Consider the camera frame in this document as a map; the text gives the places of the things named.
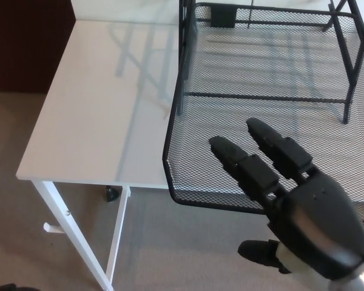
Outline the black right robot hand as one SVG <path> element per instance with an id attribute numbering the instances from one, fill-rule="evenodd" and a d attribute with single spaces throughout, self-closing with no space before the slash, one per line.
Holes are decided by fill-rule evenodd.
<path id="1" fill-rule="evenodd" d="M 223 169 L 262 206 L 271 231 L 301 261 L 332 281 L 359 273 L 364 267 L 364 226 L 343 187 L 294 139 L 257 118 L 246 123 L 272 165 L 214 136 L 211 152 Z"/>

